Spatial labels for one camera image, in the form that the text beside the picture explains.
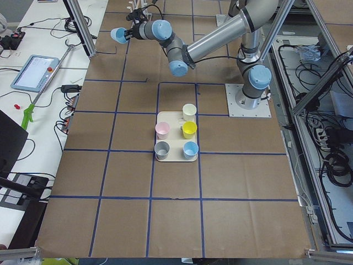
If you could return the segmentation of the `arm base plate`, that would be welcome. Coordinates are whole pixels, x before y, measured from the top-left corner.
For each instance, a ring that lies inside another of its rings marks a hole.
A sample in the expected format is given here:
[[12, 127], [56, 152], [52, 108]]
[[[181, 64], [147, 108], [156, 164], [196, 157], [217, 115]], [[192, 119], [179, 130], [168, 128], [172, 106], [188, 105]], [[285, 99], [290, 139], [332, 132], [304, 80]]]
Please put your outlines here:
[[216, 25], [217, 27], [220, 27], [227, 21], [229, 21], [231, 17], [228, 14], [217, 14], [216, 15]]
[[228, 115], [231, 118], [271, 118], [269, 100], [262, 93], [258, 99], [247, 98], [243, 84], [225, 84]]

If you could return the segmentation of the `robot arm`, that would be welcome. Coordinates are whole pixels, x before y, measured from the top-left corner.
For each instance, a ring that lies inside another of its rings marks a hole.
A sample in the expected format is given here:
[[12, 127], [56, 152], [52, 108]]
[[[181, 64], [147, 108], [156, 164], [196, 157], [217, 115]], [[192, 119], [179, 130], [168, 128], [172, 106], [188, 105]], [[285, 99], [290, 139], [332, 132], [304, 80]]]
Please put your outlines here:
[[185, 44], [173, 32], [170, 22], [164, 19], [139, 21], [129, 30], [113, 29], [110, 35], [121, 44], [131, 38], [159, 42], [166, 49], [169, 69], [176, 77], [186, 75], [188, 69], [195, 68], [202, 58], [241, 38], [237, 66], [242, 72], [244, 84], [235, 100], [241, 108], [252, 110], [258, 107], [272, 79], [270, 70], [258, 63], [264, 54], [259, 50], [259, 30], [275, 13], [277, 5], [277, 1], [231, 1], [224, 23], [190, 45]]

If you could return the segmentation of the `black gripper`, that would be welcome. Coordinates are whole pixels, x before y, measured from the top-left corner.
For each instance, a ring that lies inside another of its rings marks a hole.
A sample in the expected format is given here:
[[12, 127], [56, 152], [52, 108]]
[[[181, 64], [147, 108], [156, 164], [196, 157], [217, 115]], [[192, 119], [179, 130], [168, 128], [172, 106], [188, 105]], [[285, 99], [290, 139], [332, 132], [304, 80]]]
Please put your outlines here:
[[124, 37], [126, 40], [130, 40], [131, 38], [140, 39], [140, 26], [134, 25], [131, 29], [125, 30]]

